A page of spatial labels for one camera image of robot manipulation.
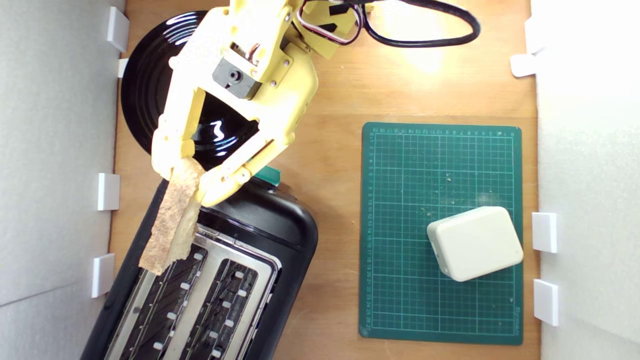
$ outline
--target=black cable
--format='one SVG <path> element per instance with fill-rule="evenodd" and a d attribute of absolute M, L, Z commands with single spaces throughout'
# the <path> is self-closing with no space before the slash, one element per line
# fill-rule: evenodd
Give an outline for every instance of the black cable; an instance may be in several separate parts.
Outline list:
<path fill-rule="evenodd" d="M 364 13 L 364 29 L 367 30 L 369 35 L 375 40 L 382 44 L 394 46 L 394 47 L 444 47 L 444 46 L 456 46 L 467 44 L 473 40 L 475 40 L 480 35 L 480 22 L 474 17 L 470 12 L 458 8 L 457 6 L 442 3 L 437 0 L 402 0 L 407 4 L 419 6 L 421 8 L 428 8 L 432 10 L 436 10 L 439 12 L 447 13 L 449 15 L 453 15 L 457 18 L 464 20 L 467 24 L 469 24 L 472 28 L 472 32 L 458 38 L 445 38 L 438 40 L 423 40 L 423 41 L 406 41 L 406 40 L 394 40 L 386 38 L 380 34 L 378 34 L 371 25 L 369 24 L 369 19 L 367 18 L 367 13 L 365 11 L 365 5 L 360 5 L 362 7 L 362 11 Z"/>

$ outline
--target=black plate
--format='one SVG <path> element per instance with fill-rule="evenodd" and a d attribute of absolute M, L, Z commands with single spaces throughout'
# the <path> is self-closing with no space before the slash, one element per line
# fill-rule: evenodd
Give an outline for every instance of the black plate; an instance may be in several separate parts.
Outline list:
<path fill-rule="evenodd" d="M 169 90 L 169 59 L 180 53 L 206 14 L 183 13 L 162 22 L 140 40 L 129 57 L 120 92 L 122 113 L 133 137 L 148 153 Z M 223 101 L 207 94 L 193 135 L 194 158 L 209 170 L 256 132 L 256 122 L 247 121 Z"/>

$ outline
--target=wire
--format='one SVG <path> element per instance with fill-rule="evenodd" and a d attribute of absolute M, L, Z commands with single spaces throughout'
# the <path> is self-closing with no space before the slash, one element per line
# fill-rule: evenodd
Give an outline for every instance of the wire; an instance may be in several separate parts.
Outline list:
<path fill-rule="evenodd" d="M 438 40 L 424 40 L 424 41 L 405 41 L 405 40 L 394 40 L 386 38 L 380 34 L 378 34 L 371 25 L 369 24 L 369 19 L 367 18 L 367 13 L 364 11 L 364 5 L 360 5 L 360 10 L 364 13 L 364 28 L 369 33 L 369 35 L 378 42 L 382 44 L 394 46 L 394 47 L 444 47 L 444 46 L 456 46 L 467 44 L 473 40 L 475 40 L 480 35 L 480 22 L 474 17 L 470 12 L 466 11 L 463 8 L 459 8 L 455 5 L 443 3 L 437 0 L 402 0 L 407 4 L 419 6 L 421 8 L 428 8 L 432 10 L 436 10 L 439 12 L 448 13 L 449 15 L 453 15 L 464 20 L 467 24 L 469 24 L 472 28 L 472 32 L 458 38 L 445 38 Z"/>
<path fill-rule="evenodd" d="M 303 28 L 309 30 L 313 34 L 316 34 L 320 37 L 323 37 L 339 45 L 349 45 L 350 43 L 354 42 L 358 38 L 358 35 L 360 35 L 360 31 L 362 30 L 362 26 L 364 25 L 366 15 L 364 14 L 363 8 L 361 8 L 359 5 L 357 4 L 349 5 L 349 7 L 353 9 L 355 14 L 356 33 L 351 38 L 341 38 L 336 34 L 332 33 L 331 31 L 327 31 L 317 25 L 313 25 L 305 21 L 305 19 L 302 19 L 302 10 L 305 8 L 305 5 L 307 2 L 308 0 L 304 0 L 302 2 L 302 5 L 300 6 L 300 9 L 298 10 L 298 13 L 297 13 L 298 20 L 300 21 L 300 25 L 302 25 Z"/>

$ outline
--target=screw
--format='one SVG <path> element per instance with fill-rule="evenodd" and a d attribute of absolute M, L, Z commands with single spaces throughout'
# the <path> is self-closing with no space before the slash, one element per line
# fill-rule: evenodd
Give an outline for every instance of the screw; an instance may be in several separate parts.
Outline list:
<path fill-rule="evenodd" d="M 238 69 L 232 69 L 229 71 L 229 83 L 240 84 L 242 81 L 242 72 Z"/>

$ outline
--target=white wall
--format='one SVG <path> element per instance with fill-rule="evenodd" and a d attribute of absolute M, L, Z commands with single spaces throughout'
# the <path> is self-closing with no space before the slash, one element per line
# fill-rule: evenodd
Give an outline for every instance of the white wall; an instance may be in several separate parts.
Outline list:
<path fill-rule="evenodd" d="M 537 56 L 540 211 L 558 214 L 559 327 L 542 358 L 640 359 L 640 61 L 633 0 L 532 0 L 550 30 Z"/>
<path fill-rule="evenodd" d="M 0 359 L 78 358 L 103 299 L 91 261 L 108 251 L 96 211 L 113 171 L 124 0 L 0 1 Z"/>

